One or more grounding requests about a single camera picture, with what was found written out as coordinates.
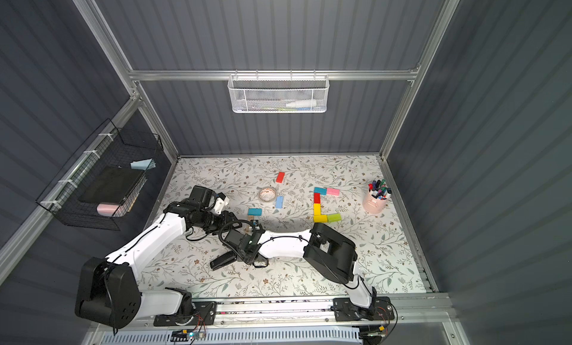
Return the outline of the light blue block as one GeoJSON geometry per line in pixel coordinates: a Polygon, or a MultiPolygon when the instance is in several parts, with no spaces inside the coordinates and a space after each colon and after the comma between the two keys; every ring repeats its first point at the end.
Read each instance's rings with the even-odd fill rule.
{"type": "Polygon", "coordinates": [[[284,197],[283,197],[283,196],[278,196],[278,197],[276,198],[276,205],[275,205],[275,207],[276,207],[277,209],[282,209],[282,208],[283,208],[283,204],[284,204],[284,197]]]}

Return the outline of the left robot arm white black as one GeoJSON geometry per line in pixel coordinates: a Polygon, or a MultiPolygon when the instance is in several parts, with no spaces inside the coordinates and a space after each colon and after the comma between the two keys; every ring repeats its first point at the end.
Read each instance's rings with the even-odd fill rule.
{"type": "Polygon", "coordinates": [[[104,258],[92,257],[80,272],[74,313],[77,317],[120,330],[135,319],[158,316],[170,324],[196,318],[192,294],[178,288],[143,291],[142,271],[172,241],[200,228],[216,234],[235,220],[226,211],[229,197],[195,186],[189,197],[170,203],[150,227],[104,258]]]}

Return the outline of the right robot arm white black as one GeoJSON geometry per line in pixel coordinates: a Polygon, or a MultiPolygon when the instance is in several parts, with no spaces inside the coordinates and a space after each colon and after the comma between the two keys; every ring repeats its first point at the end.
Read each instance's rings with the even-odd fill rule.
{"type": "Polygon", "coordinates": [[[327,280],[341,284],[356,309],[374,309],[376,290],[362,277],[356,246],[349,238],[323,223],[297,233],[276,233],[248,221],[250,234],[238,230],[243,223],[229,222],[219,230],[217,237],[228,251],[210,262],[212,270],[236,261],[265,268],[273,258],[301,258],[327,280]]]}

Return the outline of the teal block small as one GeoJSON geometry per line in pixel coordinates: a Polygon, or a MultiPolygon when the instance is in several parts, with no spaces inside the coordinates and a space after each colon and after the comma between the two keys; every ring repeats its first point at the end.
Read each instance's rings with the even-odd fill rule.
{"type": "Polygon", "coordinates": [[[314,188],[314,193],[320,194],[320,195],[326,195],[327,194],[327,189],[325,188],[320,188],[320,187],[315,187],[314,188]]]}

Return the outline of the lime green block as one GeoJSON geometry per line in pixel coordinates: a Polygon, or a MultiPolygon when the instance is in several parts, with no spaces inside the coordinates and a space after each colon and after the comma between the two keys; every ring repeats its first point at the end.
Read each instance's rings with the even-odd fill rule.
{"type": "Polygon", "coordinates": [[[332,222],[337,222],[337,221],[341,221],[342,217],[339,213],[336,214],[331,214],[331,215],[324,215],[324,217],[326,218],[326,223],[332,223],[332,222]]]}

